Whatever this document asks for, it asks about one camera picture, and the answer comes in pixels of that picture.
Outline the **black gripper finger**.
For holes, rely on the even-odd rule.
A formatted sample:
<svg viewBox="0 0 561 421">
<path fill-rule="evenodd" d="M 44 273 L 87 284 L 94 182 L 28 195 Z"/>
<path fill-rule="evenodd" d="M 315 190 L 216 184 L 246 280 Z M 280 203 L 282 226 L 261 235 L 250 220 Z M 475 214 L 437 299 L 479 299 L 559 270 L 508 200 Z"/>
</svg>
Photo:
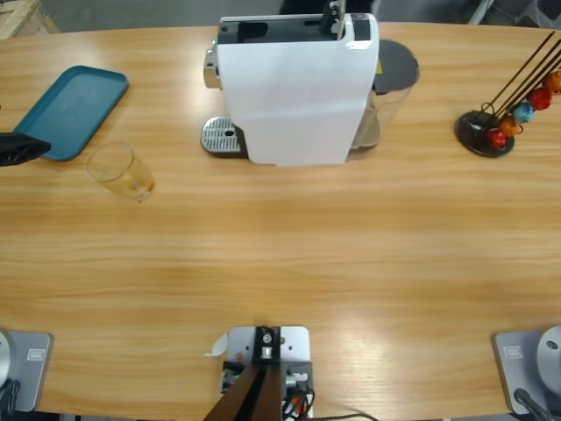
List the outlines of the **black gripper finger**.
<svg viewBox="0 0 561 421">
<path fill-rule="evenodd" d="M 41 157 L 51 150 L 51 144 L 22 133 L 0 135 L 0 166 L 16 166 Z"/>
</svg>

